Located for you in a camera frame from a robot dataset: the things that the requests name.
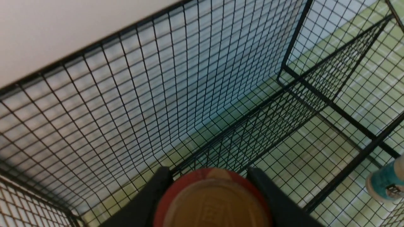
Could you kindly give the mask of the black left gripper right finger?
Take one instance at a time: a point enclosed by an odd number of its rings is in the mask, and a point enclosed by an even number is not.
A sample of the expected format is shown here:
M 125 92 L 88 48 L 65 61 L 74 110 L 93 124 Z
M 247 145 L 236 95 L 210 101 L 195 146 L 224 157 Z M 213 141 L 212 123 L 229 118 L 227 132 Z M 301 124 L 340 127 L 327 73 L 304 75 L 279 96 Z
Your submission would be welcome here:
M 274 227 L 321 227 L 322 225 L 302 210 L 264 173 L 250 167 L 247 179 L 264 196 L 272 215 Z

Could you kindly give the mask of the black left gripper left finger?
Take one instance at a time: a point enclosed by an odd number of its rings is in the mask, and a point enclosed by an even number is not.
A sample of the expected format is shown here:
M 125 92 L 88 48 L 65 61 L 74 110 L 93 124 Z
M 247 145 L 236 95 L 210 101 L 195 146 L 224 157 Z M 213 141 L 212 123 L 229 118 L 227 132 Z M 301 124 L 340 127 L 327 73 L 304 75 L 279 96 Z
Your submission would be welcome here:
M 129 203 L 101 223 L 100 226 L 152 227 L 157 205 L 172 184 L 173 176 L 169 167 L 160 167 Z

